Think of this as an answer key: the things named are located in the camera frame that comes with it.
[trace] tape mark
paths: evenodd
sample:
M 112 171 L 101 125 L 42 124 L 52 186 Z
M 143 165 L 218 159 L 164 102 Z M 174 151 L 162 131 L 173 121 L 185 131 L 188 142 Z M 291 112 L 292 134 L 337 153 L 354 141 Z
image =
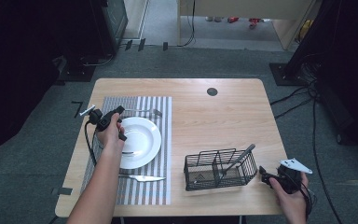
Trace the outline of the tape mark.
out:
M 72 190 L 73 190 L 73 189 L 68 189 L 68 188 L 54 188 L 54 189 L 51 191 L 51 194 L 52 194 L 52 195 L 60 195 L 60 194 L 63 194 L 63 195 L 71 195 L 71 194 L 72 194 Z
M 138 51 L 141 51 L 141 50 L 143 50 L 143 49 L 144 49 L 144 46 L 145 46 L 145 41 L 146 41 L 146 39 L 145 39 L 145 38 L 141 39 L 141 43 L 139 44 Z
M 132 40 L 130 40 L 129 42 L 127 42 L 126 50 L 129 50 L 129 49 L 131 48 L 131 45 L 132 45 Z
M 83 102 L 79 102 L 79 101 L 72 101 L 72 104 L 79 104 L 79 107 L 77 108 L 77 111 L 74 115 L 74 119 L 77 118 L 77 115 L 79 114 L 80 112 L 80 109 L 81 109 L 81 106 L 83 105 Z
M 168 42 L 164 42 L 162 45 L 162 50 L 165 51 L 168 49 Z

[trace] wooden table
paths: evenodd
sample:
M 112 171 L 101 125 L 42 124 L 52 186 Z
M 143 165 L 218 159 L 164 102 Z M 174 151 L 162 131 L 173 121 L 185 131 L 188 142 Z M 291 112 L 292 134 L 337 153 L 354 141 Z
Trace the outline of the wooden table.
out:
M 211 96 L 209 88 L 218 93 Z M 118 205 L 115 217 L 240 216 L 281 214 L 273 190 L 257 176 L 246 186 L 196 191 L 185 190 L 185 156 L 223 148 L 253 150 L 257 167 L 276 173 L 286 160 L 263 83 L 259 79 L 208 78 L 102 78 L 97 80 L 89 106 L 101 108 L 105 96 L 172 97 L 172 203 Z M 60 195 L 58 217 L 68 217 L 80 194 L 89 159 L 83 125 Z
M 289 49 L 316 0 L 197 0 L 194 16 L 273 19 L 283 49 Z M 177 41 L 181 45 L 181 16 L 193 16 L 194 0 L 177 1 Z

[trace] utensil holder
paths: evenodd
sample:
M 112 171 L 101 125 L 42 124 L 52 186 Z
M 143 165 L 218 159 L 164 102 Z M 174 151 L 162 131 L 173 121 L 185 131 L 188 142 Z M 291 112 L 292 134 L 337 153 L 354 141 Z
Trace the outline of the utensil holder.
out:
M 257 174 L 252 150 L 236 148 L 201 151 L 185 158 L 186 190 L 217 189 L 247 185 Z

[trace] white plate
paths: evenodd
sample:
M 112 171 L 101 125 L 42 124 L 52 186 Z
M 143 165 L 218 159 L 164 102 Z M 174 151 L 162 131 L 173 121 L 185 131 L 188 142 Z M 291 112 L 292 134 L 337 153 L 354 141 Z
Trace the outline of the white plate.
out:
M 121 125 L 127 140 L 120 168 L 135 169 L 152 161 L 161 147 L 161 133 L 156 124 L 149 119 L 133 117 L 123 119 Z

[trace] knife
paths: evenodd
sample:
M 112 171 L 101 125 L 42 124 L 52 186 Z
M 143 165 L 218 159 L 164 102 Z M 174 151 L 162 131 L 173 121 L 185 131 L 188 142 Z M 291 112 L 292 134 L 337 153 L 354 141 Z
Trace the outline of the knife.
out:
M 165 179 L 165 177 L 151 176 L 151 175 L 118 175 L 118 177 L 127 177 L 131 179 L 136 179 L 139 182 L 159 181 Z

